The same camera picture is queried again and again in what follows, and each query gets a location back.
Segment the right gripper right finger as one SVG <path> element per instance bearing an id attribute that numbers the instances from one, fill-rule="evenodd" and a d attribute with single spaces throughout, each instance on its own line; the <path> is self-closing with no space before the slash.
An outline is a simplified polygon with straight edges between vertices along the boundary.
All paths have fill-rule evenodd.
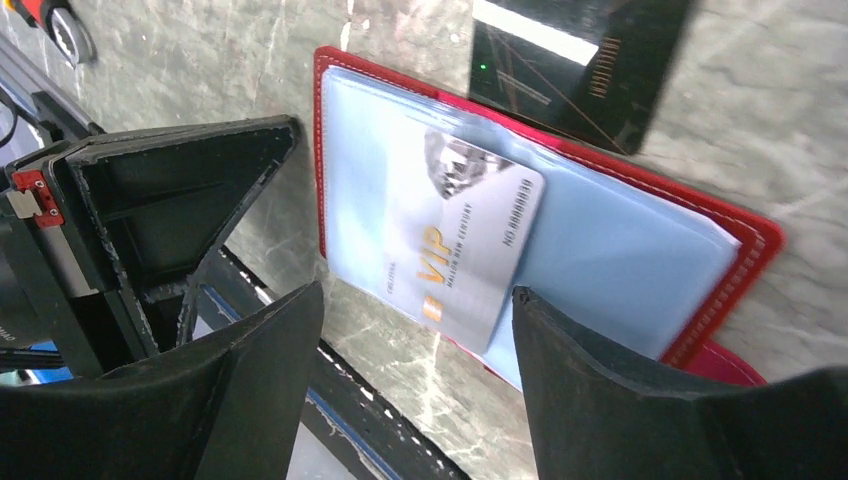
<path id="1" fill-rule="evenodd" d="M 644 357 L 526 287 L 513 336 L 543 479 L 843 479 L 847 370 L 743 387 Z"/>

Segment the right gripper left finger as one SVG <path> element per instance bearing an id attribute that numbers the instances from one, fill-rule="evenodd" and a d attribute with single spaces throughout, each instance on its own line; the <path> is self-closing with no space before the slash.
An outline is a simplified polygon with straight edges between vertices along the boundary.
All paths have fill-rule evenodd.
<path id="1" fill-rule="evenodd" d="M 282 479 L 324 319 L 319 283 L 98 378 L 1 391 L 5 479 Z"/>

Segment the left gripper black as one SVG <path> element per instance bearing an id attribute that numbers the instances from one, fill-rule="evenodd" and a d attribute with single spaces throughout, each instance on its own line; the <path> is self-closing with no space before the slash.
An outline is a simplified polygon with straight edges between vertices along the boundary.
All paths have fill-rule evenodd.
<path id="1" fill-rule="evenodd" d="M 209 257 L 302 137 L 289 115 L 60 142 L 5 166 L 5 316 L 78 376 L 188 341 Z"/>

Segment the single silver VIP card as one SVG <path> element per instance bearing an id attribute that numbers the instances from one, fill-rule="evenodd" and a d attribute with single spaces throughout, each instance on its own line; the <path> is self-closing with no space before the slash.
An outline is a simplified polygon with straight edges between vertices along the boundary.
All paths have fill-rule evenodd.
<path id="1" fill-rule="evenodd" d="M 388 153 L 379 294 L 485 352 L 544 188 L 524 165 L 413 125 Z"/>

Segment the red leather card holder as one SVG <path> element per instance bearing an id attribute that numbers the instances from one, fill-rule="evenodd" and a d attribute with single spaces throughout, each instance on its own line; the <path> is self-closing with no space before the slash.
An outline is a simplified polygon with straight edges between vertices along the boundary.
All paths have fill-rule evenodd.
<path id="1" fill-rule="evenodd" d="M 784 246 L 766 217 L 330 46 L 313 151 L 330 271 L 512 386 L 519 285 L 644 357 L 762 383 L 711 337 Z"/>

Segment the single black VIP card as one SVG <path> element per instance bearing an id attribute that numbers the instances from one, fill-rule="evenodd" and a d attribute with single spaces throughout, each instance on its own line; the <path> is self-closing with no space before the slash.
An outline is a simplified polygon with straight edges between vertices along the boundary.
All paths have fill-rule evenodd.
<path id="1" fill-rule="evenodd" d="M 468 96 L 534 128 L 634 155 L 698 5 L 476 1 Z"/>

